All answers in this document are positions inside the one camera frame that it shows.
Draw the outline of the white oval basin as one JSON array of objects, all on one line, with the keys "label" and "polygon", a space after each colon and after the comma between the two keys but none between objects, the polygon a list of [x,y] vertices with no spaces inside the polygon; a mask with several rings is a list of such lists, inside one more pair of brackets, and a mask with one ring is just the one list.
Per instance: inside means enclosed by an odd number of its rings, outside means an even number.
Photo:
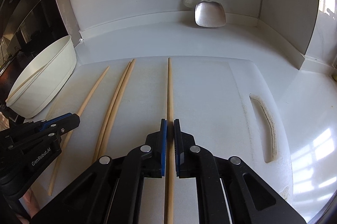
[{"label": "white oval basin", "polygon": [[40,113],[67,82],[76,66],[71,36],[58,39],[41,51],[21,72],[6,105],[24,118]]}]

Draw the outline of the white plastic cutting board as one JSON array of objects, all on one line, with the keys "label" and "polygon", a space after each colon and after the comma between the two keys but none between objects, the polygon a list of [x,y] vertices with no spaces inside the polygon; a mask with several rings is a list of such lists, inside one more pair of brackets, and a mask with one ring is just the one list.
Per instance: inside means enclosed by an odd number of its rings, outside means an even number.
[{"label": "white plastic cutting board", "polygon": [[[168,57],[135,62],[112,127],[106,152],[126,155],[160,128],[166,117]],[[126,59],[77,67],[38,119],[76,112],[88,105],[72,133],[53,195],[87,169]],[[292,202],[292,167],[285,129],[274,98],[257,66],[227,58],[171,57],[174,117],[181,130],[214,156],[240,157],[287,202]]]}]

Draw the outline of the steel spatula hanging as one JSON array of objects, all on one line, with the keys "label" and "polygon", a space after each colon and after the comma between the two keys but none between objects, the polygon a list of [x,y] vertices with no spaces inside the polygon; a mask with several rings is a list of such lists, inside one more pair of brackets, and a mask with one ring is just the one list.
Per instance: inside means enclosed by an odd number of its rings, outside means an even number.
[{"label": "steel spatula hanging", "polygon": [[195,6],[195,23],[203,28],[219,28],[226,24],[223,6],[213,0],[201,0]]}]

